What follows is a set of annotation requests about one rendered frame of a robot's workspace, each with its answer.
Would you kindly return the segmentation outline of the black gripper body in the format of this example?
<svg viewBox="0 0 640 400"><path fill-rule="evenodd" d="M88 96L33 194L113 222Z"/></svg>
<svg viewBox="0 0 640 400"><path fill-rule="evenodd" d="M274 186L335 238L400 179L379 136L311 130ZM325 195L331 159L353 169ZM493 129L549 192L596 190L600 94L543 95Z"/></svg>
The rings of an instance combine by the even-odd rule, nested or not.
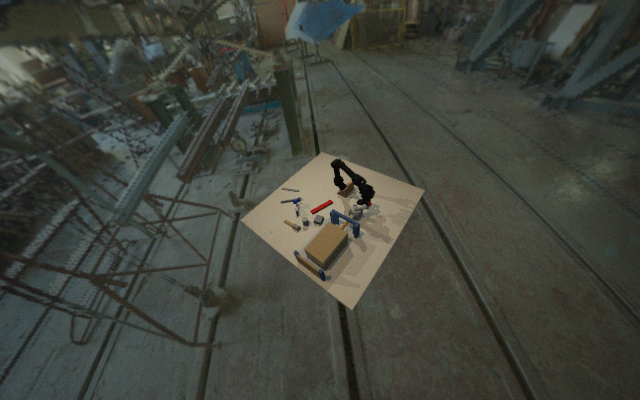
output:
<svg viewBox="0 0 640 400"><path fill-rule="evenodd" d="M357 205L364 205L365 202L367 201L367 198L365 198L365 191L364 192L359 192L359 193L362 195L361 196L362 199L359 199L357 201Z"/></svg>

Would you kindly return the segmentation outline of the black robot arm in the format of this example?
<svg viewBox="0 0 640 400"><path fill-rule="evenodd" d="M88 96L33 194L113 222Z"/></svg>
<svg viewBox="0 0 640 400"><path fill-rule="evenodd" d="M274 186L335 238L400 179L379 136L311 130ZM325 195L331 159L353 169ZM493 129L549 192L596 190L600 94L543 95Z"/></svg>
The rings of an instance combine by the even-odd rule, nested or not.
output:
<svg viewBox="0 0 640 400"><path fill-rule="evenodd" d="M365 191L365 198L370 198L373 199L373 197L375 196L375 191L373 190L373 186L366 184L367 181L365 178L363 178L362 176L360 176L359 174L354 173L346 164L344 161L342 161L341 159L335 159L333 162L331 162L331 167L334 168L334 184L335 186L338 186L340 191L344 190L347 186L345 185L345 183L343 182L343 178L342 176L340 176L340 169L341 168L347 175L349 175L352 179L352 182L359 188L360 192L364 192ZM363 182L364 181L364 182ZM363 183L361 183L363 182ZM367 192L367 193L366 193Z"/></svg>

